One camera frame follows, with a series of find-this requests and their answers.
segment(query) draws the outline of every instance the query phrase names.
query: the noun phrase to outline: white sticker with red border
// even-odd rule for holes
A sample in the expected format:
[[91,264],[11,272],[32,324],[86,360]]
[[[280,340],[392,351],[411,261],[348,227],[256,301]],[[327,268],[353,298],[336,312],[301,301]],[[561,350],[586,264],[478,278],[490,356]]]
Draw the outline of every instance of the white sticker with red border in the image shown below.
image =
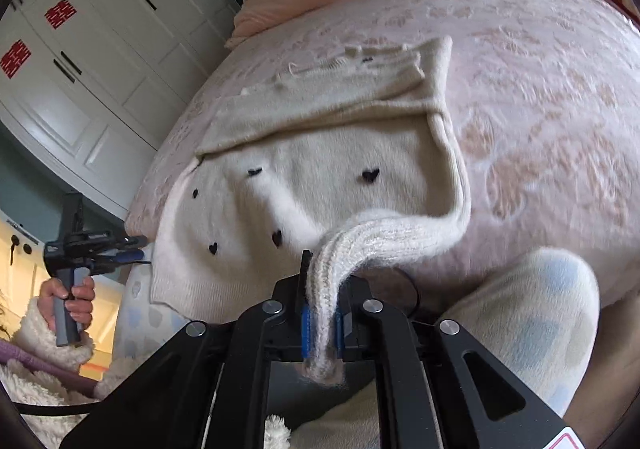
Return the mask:
[[545,449],[584,449],[584,445],[578,440],[573,429],[565,427],[558,436],[545,446]]

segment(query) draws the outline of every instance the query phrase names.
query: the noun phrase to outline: white wardrobe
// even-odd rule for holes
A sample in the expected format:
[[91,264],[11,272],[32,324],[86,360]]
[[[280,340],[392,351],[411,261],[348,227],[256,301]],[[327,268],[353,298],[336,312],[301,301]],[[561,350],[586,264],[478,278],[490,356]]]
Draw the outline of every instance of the white wardrobe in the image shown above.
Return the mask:
[[0,120],[123,218],[156,150],[226,57],[237,10],[234,0],[13,0],[0,20]]

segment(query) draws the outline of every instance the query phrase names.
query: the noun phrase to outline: bedspread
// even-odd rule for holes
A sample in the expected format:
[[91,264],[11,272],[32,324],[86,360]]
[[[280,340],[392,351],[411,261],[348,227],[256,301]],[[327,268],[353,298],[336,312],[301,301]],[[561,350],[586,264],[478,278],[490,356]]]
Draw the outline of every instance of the bedspread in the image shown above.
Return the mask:
[[600,0],[343,0],[262,32],[229,55],[177,122],[127,230],[155,236],[219,96],[289,63],[311,66],[346,44],[418,44],[446,34],[447,104],[473,209],[456,247],[412,269],[424,301],[444,308],[486,270],[538,245],[582,255],[603,305],[637,288],[640,33]]

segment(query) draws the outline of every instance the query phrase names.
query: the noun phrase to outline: red paper cutout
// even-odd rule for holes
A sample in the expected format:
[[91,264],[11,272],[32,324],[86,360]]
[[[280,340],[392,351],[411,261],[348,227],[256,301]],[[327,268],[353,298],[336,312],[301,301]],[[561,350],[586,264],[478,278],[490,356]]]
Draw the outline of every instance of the red paper cutout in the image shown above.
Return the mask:
[[31,51],[22,40],[16,41],[0,59],[0,68],[11,79],[31,55]]
[[55,30],[63,22],[71,18],[78,11],[68,2],[68,0],[60,1],[56,6],[52,6],[46,12],[44,17],[49,21]]

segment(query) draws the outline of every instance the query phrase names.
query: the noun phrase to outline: fluffy sleeve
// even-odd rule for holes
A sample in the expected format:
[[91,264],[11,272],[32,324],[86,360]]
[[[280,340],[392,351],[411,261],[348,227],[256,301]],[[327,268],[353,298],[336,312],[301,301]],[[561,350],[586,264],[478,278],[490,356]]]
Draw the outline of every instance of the fluffy sleeve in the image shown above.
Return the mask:
[[13,343],[26,352],[59,368],[77,373],[80,366],[94,354],[94,342],[86,333],[80,334],[79,346],[56,346],[56,334],[49,330],[47,322],[38,310],[38,298],[29,301],[27,313],[20,321],[20,329],[14,334]]

